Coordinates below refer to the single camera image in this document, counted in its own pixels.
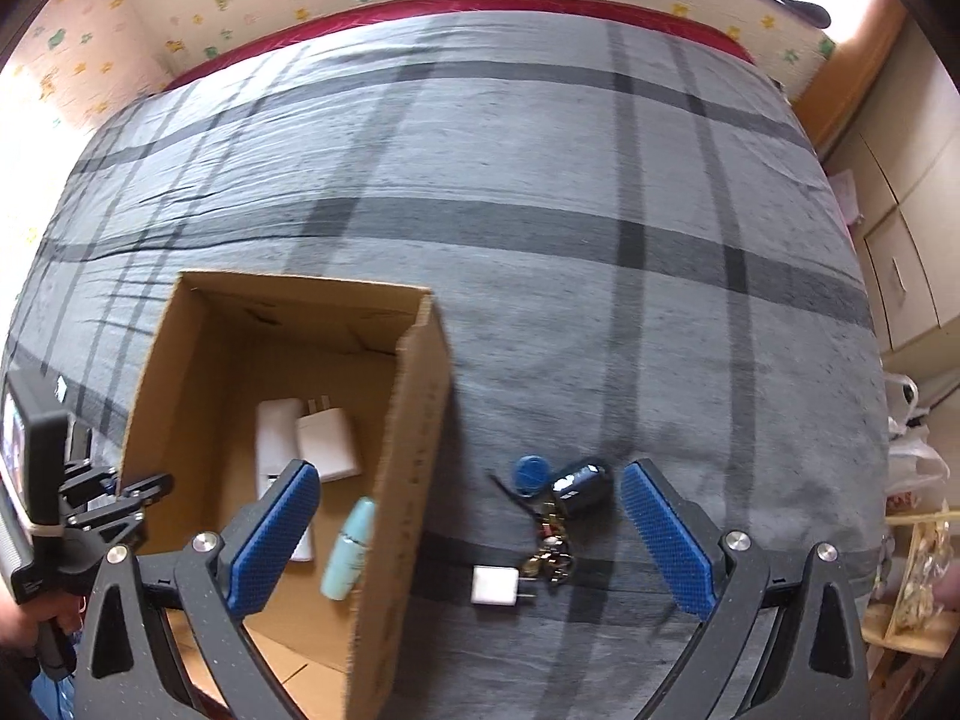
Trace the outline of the white remote control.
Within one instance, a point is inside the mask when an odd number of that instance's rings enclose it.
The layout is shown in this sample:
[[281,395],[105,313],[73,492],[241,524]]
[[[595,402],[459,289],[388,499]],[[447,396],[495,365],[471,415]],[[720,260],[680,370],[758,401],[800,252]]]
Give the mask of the white remote control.
[[296,398],[261,401],[256,410],[257,496],[262,497],[286,465],[299,457],[296,423],[304,403]]

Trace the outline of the teal cosmetic tube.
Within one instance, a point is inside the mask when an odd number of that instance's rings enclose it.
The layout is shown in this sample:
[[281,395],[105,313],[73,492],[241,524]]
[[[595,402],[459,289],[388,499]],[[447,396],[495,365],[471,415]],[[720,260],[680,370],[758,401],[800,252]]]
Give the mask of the teal cosmetic tube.
[[345,518],[331,549],[320,593],[332,601],[343,601],[358,582],[363,572],[366,550],[373,536],[376,503],[369,497],[360,497]]

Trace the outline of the large white wall charger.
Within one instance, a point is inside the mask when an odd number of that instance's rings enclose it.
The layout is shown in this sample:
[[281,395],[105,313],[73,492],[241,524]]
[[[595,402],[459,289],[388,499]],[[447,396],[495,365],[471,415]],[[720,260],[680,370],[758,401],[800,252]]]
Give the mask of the large white wall charger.
[[347,411],[327,397],[306,401],[306,413],[296,420],[299,455],[329,484],[361,475],[361,458]]

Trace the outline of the brass keyring with lanyard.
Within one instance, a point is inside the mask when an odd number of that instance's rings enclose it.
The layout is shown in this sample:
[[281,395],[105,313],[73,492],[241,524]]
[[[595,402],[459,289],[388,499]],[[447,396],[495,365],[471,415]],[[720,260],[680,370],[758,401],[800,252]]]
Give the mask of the brass keyring with lanyard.
[[532,504],[511,491],[494,473],[488,475],[491,483],[504,494],[519,511],[523,511],[534,525],[535,550],[519,566],[523,580],[545,580],[552,589],[565,585],[576,571],[576,557],[571,549],[568,530],[555,504]]

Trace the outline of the black glossy cylinder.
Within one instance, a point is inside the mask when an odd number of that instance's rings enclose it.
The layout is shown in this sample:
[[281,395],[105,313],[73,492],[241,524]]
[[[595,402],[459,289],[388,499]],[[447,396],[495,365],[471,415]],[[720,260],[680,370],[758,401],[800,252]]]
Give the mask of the black glossy cylinder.
[[550,483],[548,492],[562,517],[584,517],[605,507],[612,497],[612,470],[599,457],[583,458],[565,466]]

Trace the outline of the small white charger cube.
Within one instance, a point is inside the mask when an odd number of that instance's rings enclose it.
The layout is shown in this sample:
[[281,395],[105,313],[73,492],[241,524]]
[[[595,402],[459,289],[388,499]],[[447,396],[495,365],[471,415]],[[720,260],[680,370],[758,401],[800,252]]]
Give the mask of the small white charger cube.
[[514,608],[535,598],[534,580],[516,567],[473,567],[470,603],[475,606]]

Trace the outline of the blue round key fob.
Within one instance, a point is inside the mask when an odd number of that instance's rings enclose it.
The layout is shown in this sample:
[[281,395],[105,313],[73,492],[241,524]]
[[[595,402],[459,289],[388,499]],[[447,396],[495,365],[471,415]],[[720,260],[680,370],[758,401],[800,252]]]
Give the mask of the blue round key fob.
[[523,499],[540,496],[550,486],[553,468],[540,455],[524,455],[514,462],[511,483],[514,492]]

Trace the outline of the wooden shelf with items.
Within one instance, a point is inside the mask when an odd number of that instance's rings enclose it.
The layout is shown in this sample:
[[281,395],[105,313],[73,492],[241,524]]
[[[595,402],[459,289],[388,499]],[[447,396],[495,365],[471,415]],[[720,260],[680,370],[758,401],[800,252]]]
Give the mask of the wooden shelf with items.
[[862,618],[872,718],[958,715],[958,512],[887,518]]

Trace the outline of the brown cardboard box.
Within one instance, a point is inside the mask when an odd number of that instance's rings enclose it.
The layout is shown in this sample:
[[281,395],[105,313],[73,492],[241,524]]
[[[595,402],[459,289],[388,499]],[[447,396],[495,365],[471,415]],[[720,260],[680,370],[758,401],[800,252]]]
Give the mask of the brown cardboard box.
[[[361,475],[325,484],[313,561],[249,619],[311,718],[373,718],[394,682],[413,564],[451,387],[430,291],[405,284],[186,271],[161,316],[128,417],[121,478],[169,473],[146,516],[153,553],[223,527],[257,494],[261,401],[327,397],[347,411]],[[343,601],[320,581],[360,497],[376,503],[363,572]]]

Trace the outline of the white plastic bag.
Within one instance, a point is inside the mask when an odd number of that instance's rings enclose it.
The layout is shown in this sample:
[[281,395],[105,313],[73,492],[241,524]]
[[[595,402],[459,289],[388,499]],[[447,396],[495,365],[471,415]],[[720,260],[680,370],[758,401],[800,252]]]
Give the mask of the white plastic bag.
[[889,497],[919,494],[946,484],[952,476],[942,455],[929,444],[929,429],[919,406],[919,387],[903,374],[884,374],[889,410],[889,466],[885,494]]

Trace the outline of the grey plaid bed sheet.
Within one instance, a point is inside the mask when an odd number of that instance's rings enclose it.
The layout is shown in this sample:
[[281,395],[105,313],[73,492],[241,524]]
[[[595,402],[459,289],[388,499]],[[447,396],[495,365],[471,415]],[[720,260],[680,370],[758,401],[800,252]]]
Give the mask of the grey plaid bed sheet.
[[478,564],[534,528],[512,462],[652,458],[766,551],[828,541],[866,596],[887,408],[861,268],[788,103],[715,44],[469,10],[355,26],[129,104],[71,168],[7,366],[67,386],[122,470],[186,271],[430,291],[451,387],[394,682],[373,718],[630,718],[695,619],[618,505],[512,613]]

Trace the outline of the beige cabinet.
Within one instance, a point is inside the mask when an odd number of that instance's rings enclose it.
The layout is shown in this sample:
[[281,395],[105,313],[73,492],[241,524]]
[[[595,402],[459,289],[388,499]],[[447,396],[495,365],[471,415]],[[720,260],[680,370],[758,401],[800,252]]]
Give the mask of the beige cabinet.
[[958,89],[913,21],[825,171],[856,188],[854,245],[880,349],[957,322]]

